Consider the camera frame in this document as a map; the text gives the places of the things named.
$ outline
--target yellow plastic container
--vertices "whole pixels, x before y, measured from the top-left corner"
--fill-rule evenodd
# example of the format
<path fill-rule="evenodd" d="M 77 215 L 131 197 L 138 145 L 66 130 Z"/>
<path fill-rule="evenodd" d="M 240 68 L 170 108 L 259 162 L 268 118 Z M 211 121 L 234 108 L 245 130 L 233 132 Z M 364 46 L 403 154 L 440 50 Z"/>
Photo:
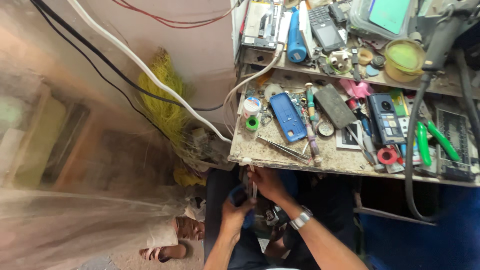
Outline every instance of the yellow plastic container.
<path fill-rule="evenodd" d="M 423 74 L 425 51 L 410 39 L 394 40 L 385 49 L 385 71 L 394 80 L 411 82 Z"/>

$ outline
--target floor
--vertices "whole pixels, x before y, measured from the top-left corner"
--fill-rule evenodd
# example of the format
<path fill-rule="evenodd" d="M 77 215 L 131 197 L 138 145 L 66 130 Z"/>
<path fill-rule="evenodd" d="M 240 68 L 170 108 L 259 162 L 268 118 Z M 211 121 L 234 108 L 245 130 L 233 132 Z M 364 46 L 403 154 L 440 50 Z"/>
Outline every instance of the floor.
<path fill-rule="evenodd" d="M 110 254 L 93 258 L 74 270 L 202 270 L 204 248 L 201 241 L 184 241 L 189 247 L 187 257 L 168 262 L 145 261 L 138 252 Z"/>

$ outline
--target dusty floor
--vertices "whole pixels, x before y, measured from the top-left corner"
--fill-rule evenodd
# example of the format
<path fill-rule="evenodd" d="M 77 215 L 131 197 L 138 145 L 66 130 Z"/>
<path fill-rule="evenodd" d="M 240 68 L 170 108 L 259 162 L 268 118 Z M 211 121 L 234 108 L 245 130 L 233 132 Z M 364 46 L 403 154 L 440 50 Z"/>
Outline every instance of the dusty floor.
<path fill-rule="evenodd" d="M 124 252 L 110 254 L 112 263 L 120 270 L 201 270 L 204 266 L 204 248 L 201 241 L 185 241 L 189 252 L 185 259 L 160 263 L 158 261 L 145 261 L 138 253 Z"/>

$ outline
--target green spool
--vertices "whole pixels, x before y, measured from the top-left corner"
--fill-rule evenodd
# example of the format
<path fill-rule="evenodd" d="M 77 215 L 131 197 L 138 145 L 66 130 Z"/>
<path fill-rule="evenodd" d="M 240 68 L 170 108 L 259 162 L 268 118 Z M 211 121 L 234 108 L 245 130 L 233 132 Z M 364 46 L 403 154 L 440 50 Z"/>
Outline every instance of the green spool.
<path fill-rule="evenodd" d="M 255 116 L 250 116 L 245 122 L 247 129 L 250 131 L 256 131 L 258 129 L 258 119 Z"/>

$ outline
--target sandal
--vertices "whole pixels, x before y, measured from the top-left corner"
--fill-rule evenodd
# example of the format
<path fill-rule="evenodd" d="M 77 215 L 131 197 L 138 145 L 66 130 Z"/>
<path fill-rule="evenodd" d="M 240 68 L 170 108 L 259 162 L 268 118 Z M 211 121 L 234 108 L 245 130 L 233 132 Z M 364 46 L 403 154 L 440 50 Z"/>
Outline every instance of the sandal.
<path fill-rule="evenodd" d="M 187 255 L 187 246 L 184 244 L 178 244 L 173 246 L 146 248 L 140 249 L 138 253 L 144 260 L 158 260 L 159 262 L 167 262 L 172 258 L 185 258 Z"/>
<path fill-rule="evenodd" d="M 191 218 L 175 218 L 175 230 L 179 239 L 202 240 L 205 236 L 205 224 Z"/>

